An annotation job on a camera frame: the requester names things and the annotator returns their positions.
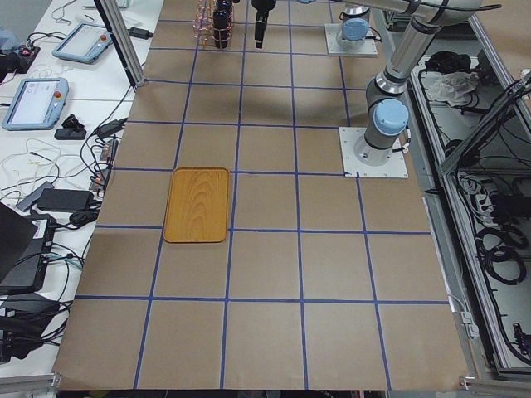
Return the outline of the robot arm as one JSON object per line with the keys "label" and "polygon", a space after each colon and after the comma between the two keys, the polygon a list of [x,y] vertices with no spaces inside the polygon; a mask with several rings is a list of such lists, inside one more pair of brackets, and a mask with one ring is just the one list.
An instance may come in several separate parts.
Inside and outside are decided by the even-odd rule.
{"label": "robot arm", "polygon": [[337,33],[337,43],[347,46],[360,45],[368,38],[380,41],[381,37],[370,27],[370,8],[346,2],[339,15],[341,21]]}
{"label": "robot arm", "polygon": [[391,157],[397,137],[406,129],[409,111],[400,96],[405,92],[413,67],[425,54],[442,27],[459,24],[481,9],[481,1],[347,1],[347,22],[371,8],[410,17],[402,40],[385,69],[369,81],[366,89],[368,126],[354,144],[356,158],[380,167]]}

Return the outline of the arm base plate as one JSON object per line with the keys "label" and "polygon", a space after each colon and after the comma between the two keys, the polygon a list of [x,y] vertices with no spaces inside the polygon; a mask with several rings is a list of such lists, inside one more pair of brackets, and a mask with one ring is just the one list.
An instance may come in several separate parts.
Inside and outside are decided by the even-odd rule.
{"label": "arm base plate", "polygon": [[358,18],[324,25],[328,54],[331,56],[376,57],[376,39],[366,21]]}
{"label": "arm base plate", "polygon": [[396,138],[392,148],[375,149],[365,141],[365,128],[340,127],[339,143],[345,177],[401,178],[409,177],[405,155]]}

